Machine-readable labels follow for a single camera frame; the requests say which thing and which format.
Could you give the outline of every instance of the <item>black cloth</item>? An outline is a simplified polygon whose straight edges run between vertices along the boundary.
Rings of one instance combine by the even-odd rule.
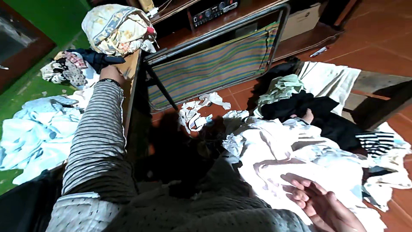
[[[342,150],[350,151],[361,146],[355,134],[364,131],[353,122],[331,112],[338,104],[329,97],[314,97],[302,90],[298,94],[292,94],[289,99],[263,105],[261,113],[265,120],[278,118],[284,122],[292,114],[301,118],[307,109],[311,109],[314,115],[311,125],[322,130],[321,136],[336,142]]]
[[[123,57],[109,56],[103,53],[98,53],[92,49],[69,49],[68,52],[77,52],[82,55],[83,59],[87,61],[94,70],[100,74],[101,70],[112,64],[122,64],[126,62]]]
[[[61,196],[62,180],[49,171],[0,196],[2,232],[43,232],[51,219],[53,205]]]

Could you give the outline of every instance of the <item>paper scrap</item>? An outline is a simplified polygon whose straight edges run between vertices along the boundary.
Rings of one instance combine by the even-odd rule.
[[[312,55],[310,55],[309,57],[315,57],[315,56],[327,51],[328,49],[329,49],[328,47],[323,47],[323,48],[319,49],[318,51],[316,51],[315,53],[313,53]]]
[[[200,101],[186,102],[182,105],[182,109],[179,111],[179,126],[185,127],[187,133],[190,131],[199,131],[206,123],[212,121],[212,114],[207,117],[200,117],[200,113],[197,111],[209,105],[210,103],[222,106],[224,109],[230,109],[229,102],[223,102],[223,99],[218,93],[213,92],[211,94],[204,94],[199,97]]]

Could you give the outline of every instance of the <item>hand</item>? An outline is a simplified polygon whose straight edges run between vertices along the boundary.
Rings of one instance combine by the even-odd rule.
[[[119,83],[120,87],[123,86],[123,84],[126,80],[123,77],[123,75],[119,72],[119,70],[113,65],[109,65],[109,66],[102,69],[102,71],[100,73],[100,80],[102,80],[102,79],[115,80]]]
[[[318,183],[288,173],[282,178],[293,188],[290,199],[293,200],[315,227],[323,232],[366,232],[362,223],[346,208],[333,192],[326,191]]]

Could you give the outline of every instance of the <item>cardboard box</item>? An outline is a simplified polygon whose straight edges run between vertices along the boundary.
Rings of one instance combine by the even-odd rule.
[[[309,9],[301,10],[289,15],[281,41],[312,30],[321,17],[323,7],[316,3]]]

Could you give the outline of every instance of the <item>wristband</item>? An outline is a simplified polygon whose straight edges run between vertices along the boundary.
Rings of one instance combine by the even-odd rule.
[[[113,80],[113,79],[105,78],[105,79],[99,80],[98,82],[112,82],[112,83],[116,84],[118,87],[120,87],[119,82],[117,82],[117,81],[115,81],[115,80]]]

